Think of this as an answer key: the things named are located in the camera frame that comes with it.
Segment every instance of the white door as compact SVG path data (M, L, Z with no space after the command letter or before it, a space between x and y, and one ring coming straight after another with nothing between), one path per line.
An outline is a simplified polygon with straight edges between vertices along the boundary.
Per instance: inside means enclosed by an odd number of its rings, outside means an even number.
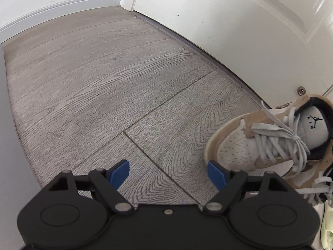
M192 41L271 107L333 84L333 0L136 0L134 10Z

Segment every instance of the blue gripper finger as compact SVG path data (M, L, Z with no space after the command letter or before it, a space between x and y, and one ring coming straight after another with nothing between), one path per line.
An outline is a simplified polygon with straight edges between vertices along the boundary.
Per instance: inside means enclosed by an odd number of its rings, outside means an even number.
M117 190L129 175L129 161L121 160L108 170L109 183Z
M229 171L215 161L210 161L207 164L207 175L219 191L227 185L230 177Z

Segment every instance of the shoelace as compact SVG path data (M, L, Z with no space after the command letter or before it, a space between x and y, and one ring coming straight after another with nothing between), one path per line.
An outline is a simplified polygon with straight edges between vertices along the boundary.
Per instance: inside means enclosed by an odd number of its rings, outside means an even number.
M333 181L330 177L324 177L322 171L319 172L318 178L313 181L311 188L302 188L296 191L304 195L304 199L307 199L313 206L323 203L319 198L320 194L324 194L327 197L331 207L333 205Z
M276 159L273 155L274 152L277 152L284 160L288 160L289 155L297 167L297 171L293 175L293 177L295 177L305 168L307 154L310 154L306 144L297 135L300 115L295 118L296 108L291 107L288 116L285 116L283 122L281 122L276 116L269 112L269 110L264 106L263 101L261 102L261 105L266 116L272 120L274 124L252 124L252 131L254 132L260 158L264 164L267 164L267 156L272 163L276 163ZM283 138L285 141L286 152L279 145L279 138ZM268 145L269 142L272 145L270 147L273 149L273 152Z

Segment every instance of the wooden floor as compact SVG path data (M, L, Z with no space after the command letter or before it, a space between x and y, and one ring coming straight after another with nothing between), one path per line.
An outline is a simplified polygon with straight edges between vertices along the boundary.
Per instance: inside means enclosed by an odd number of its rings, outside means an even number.
M260 107L187 46L120 7L63 16L3 44L22 146L41 185L128 159L133 204L199 203L223 123Z

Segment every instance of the tan and white sneaker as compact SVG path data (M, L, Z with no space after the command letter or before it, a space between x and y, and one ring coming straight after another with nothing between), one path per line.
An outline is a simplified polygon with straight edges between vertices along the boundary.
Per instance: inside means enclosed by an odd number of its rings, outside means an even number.
M307 161L324 157L333 136L333 104L306 94L295 102L238 116L209 139L204 160L227 170L251 172L293 160L294 176Z
M299 194L302 194L306 200L313 206L324 203L333 206L333 140L329 142L326 153L320 161L308 162L304 170L297 176L296 171L289 170L283 178Z

